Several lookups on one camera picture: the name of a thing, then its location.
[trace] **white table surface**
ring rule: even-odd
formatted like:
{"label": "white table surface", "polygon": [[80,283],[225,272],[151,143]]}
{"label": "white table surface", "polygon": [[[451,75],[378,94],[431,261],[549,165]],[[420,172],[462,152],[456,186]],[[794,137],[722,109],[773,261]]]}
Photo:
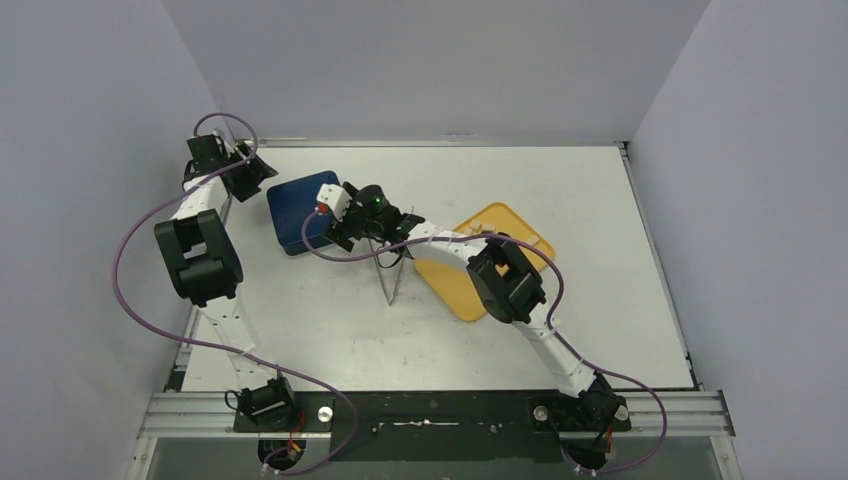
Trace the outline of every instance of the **white table surface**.
{"label": "white table surface", "polygon": [[[692,387],[619,151],[614,147],[264,148],[280,172],[262,188],[324,170],[357,187],[376,183],[392,204],[454,226],[504,202],[555,248],[567,281],[561,331],[593,362],[656,388]],[[289,257],[265,193],[233,203],[227,231],[244,267],[239,296],[281,365],[342,390],[552,388],[513,327],[458,320],[407,264],[386,305],[373,262]],[[354,252],[367,251],[367,244]],[[331,246],[327,253],[346,252]],[[552,272],[543,273],[548,298]],[[196,338],[217,341],[201,319]],[[633,388],[610,379],[616,388]],[[292,379],[295,390],[320,390]],[[236,388],[223,352],[194,348],[185,391]]]}

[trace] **yellow tray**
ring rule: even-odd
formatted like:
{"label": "yellow tray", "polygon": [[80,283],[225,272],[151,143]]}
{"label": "yellow tray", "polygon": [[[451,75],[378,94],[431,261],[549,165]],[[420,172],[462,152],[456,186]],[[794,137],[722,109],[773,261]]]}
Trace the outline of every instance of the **yellow tray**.
{"label": "yellow tray", "polygon": [[[533,227],[528,225],[524,219],[503,203],[493,203],[480,210],[473,217],[457,226],[454,231],[466,231],[466,229],[472,228],[472,224],[479,224],[480,227],[493,226],[496,232],[504,232],[518,240],[527,241],[536,237],[538,240],[533,239],[535,240],[534,246],[536,248],[544,252],[551,259],[556,254],[550,243],[536,233]],[[522,250],[536,270],[541,271],[548,265],[533,252],[529,252],[523,248]],[[473,322],[486,314],[486,309],[480,302],[480,297],[477,296],[477,290],[474,289],[474,284],[471,283],[471,277],[468,276],[468,272],[465,270],[459,271],[432,260],[416,260],[415,270],[418,271],[460,320]]]}

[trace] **bolt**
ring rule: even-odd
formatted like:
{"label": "bolt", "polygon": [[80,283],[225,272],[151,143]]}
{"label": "bolt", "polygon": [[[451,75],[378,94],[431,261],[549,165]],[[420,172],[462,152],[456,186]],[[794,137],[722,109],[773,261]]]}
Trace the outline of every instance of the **bolt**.
{"label": "bolt", "polygon": [[318,420],[323,423],[329,422],[333,418],[333,409],[330,407],[321,407],[318,409]]}
{"label": "bolt", "polygon": [[548,409],[542,405],[533,409],[533,418],[540,422],[544,422],[548,419]]}

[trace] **blue box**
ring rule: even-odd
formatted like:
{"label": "blue box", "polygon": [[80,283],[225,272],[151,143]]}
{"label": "blue box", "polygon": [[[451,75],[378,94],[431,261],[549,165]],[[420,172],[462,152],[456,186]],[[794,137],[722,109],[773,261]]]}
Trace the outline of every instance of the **blue box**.
{"label": "blue box", "polygon": [[[318,202],[318,190],[325,183],[339,184],[336,172],[326,171],[298,178],[290,182],[268,189],[268,207],[271,209],[271,219],[277,232],[277,241],[282,245],[286,254],[294,256],[308,251],[300,236],[303,221],[315,211]],[[332,215],[324,215],[313,219],[306,229],[309,244],[318,248],[329,245],[324,238],[324,230],[330,225]]]}

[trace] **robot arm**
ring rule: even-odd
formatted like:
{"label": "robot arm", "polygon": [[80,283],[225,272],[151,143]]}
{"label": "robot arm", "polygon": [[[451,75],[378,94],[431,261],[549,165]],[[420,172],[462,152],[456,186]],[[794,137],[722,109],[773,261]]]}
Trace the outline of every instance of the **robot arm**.
{"label": "robot arm", "polygon": [[[530,342],[560,393],[575,399],[585,417],[584,424],[606,428],[613,418],[627,420],[624,399],[612,392],[603,375],[565,348],[555,330],[546,325],[542,278],[517,245],[493,238],[459,241],[465,235],[442,229],[417,215],[401,213],[377,185],[362,190],[348,183],[323,185],[317,201],[319,211],[332,212],[334,216],[325,236],[348,251],[353,247],[350,238],[365,237],[390,244],[435,237],[457,239],[413,243],[396,253],[466,270],[486,311],[515,326]],[[558,322],[554,320],[552,324],[556,329]]]}
{"label": "robot arm", "polygon": [[[215,134],[192,138],[188,144],[192,160],[186,167],[184,189],[248,153],[246,146],[233,149]],[[177,294],[191,300],[220,343],[273,362],[262,349],[238,297],[244,275],[221,214],[231,196],[246,200],[260,191],[262,180],[277,172],[255,157],[228,173],[186,197],[170,220],[154,227],[154,235]],[[256,425],[284,427],[295,410],[287,380],[243,354],[227,355],[241,390],[238,409]]]}

